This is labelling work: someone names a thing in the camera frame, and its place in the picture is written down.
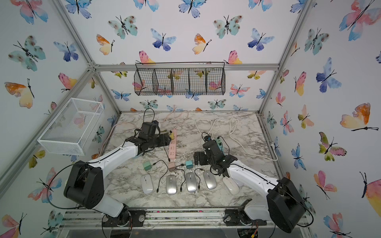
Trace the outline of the teal power strip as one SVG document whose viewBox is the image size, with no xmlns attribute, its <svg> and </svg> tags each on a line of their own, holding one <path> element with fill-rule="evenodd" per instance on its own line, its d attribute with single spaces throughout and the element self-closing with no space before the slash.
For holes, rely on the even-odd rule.
<svg viewBox="0 0 381 238">
<path fill-rule="evenodd" d="M 216 139 L 216 143 L 217 143 L 217 145 L 218 145 L 218 148 L 219 148 L 221 151 L 223 151 L 223 142 L 222 142 L 222 140 L 221 140 L 220 137 L 218 137 L 218 138 Z"/>
</svg>

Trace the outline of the teal charger plug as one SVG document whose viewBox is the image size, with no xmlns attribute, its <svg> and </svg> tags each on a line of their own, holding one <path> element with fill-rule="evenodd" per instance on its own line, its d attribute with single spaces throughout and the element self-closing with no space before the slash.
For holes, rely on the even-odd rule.
<svg viewBox="0 0 381 238">
<path fill-rule="evenodd" d="M 192 169 L 194 167 L 193 161 L 191 160 L 186 161 L 185 166 L 187 169 Z"/>
</svg>

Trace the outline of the green charger plug front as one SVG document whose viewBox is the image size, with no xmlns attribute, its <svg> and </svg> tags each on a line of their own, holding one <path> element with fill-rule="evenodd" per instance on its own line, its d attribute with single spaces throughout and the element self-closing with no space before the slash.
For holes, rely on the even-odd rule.
<svg viewBox="0 0 381 238">
<path fill-rule="evenodd" d="M 142 165 L 145 171 L 149 171 L 152 169 L 152 164 L 149 161 L 144 162 Z"/>
</svg>

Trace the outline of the black charging cable silver mouse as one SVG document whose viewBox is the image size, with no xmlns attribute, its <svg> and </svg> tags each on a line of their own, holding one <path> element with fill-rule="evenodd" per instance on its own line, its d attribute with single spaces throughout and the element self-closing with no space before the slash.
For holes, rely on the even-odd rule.
<svg viewBox="0 0 381 238">
<path fill-rule="evenodd" d="M 181 178 L 180 178 L 180 180 L 181 180 L 181 185 L 180 185 L 180 192 L 182 192 L 183 191 L 183 185 L 184 185 L 184 183 L 185 183 L 185 175 L 186 175 L 186 173 L 185 173 L 185 170 L 184 170 L 184 168 L 183 168 L 183 166 L 184 166 L 184 163 L 181 163 L 181 164 L 179 164 L 179 165 L 177 165 L 176 167 L 175 167 L 175 169 L 176 169 L 176 171 L 178 171 L 179 172 L 179 175 L 181 176 Z"/>
</svg>

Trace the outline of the pink charger plug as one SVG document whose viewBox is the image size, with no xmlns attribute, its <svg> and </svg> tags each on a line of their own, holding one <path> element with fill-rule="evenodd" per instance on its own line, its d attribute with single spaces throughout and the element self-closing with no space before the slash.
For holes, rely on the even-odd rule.
<svg viewBox="0 0 381 238">
<path fill-rule="evenodd" d="M 175 171 L 176 170 L 176 164 L 174 162 L 168 163 L 168 169 L 169 169 L 169 172 Z"/>
</svg>

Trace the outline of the white wireless mouse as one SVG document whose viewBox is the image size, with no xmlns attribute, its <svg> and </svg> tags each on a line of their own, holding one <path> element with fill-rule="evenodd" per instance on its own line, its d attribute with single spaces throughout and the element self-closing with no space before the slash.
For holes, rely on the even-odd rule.
<svg viewBox="0 0 381 238">
<path fill-rule="evenodd" d="M 144 194 L 150 194 L 153 192 L 153 182 L 150 174 L 144 174 L 140 178 L 141 188 Z"/>
</svg>

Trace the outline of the black charging cable white mouse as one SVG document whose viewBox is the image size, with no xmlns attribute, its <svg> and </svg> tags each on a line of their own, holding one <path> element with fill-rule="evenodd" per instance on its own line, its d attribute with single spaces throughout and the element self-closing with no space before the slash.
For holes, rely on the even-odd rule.
<svg viewBox="0 0 381 238">
<path fill-rule="evenodd" d="M 159 162 L 162 162 L 163 165 L 165 165 L 165 167 L 166 167 L 166 172 L 165 172 L 165 173 L 160 177 L 160 179 L 159 179 L 158 186 L 157 186 L 157 189 L 156 189 L 156 193 L 159 193 L 161 180 L 163 179 L 163 177 L 164 177 L 165 175 L 167 175 L 167 173 L 168 173 L 168 171 L 169 171 L 169 166 L 168 166 L 168 164 L 167 164 L 165 161 L 163 161 L 163 160 L 158 160 L 158 161 L 156 161 L 155 163 L 153 163 L 153 165 L 156 165 L 156 164 L 159 163 Z"/>
</svg>

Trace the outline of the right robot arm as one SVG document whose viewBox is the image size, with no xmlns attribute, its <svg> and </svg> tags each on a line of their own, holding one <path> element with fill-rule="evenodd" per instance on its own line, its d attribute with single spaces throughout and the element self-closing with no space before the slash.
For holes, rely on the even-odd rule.
<svg viewBox="0 0 381 238">
<path fill-rule="evenodd" d="M 213 175 L 223 176 L 233 195 L 245 185 L 265 199 L 259 203 L 247 199 L 237 209 L 242 223 L 272 221 L 280 230 L 291 233 L 296 226 L 302 226 L 300 220 L 306 213 L 313 216 L 290 179 L 272 178 L 248 167 L 237 157 L 224 154 L 216 140 L 207 140 L 202 147 L 202 151 L 193 154 L 194 159 L 200 165 L 208 165 Z"/>
</svg>

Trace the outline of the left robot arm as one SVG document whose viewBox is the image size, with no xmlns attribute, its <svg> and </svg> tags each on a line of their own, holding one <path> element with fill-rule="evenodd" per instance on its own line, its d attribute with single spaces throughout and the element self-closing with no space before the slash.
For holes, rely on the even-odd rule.
<svg viewBox="0 0 381 238">
<path fill-rule="evenodd" d="M 127 220 L 128 206 L 105 194 L 104 179 L 129 159 L 171 142 L 170 133 L 162 132 L 158 121 L 144 122 L 135 134 L 114 150 L 93 160 L 79 161 L 72 166 L 64 196 L 86 208 L 111 218 Z"/>
</svg>

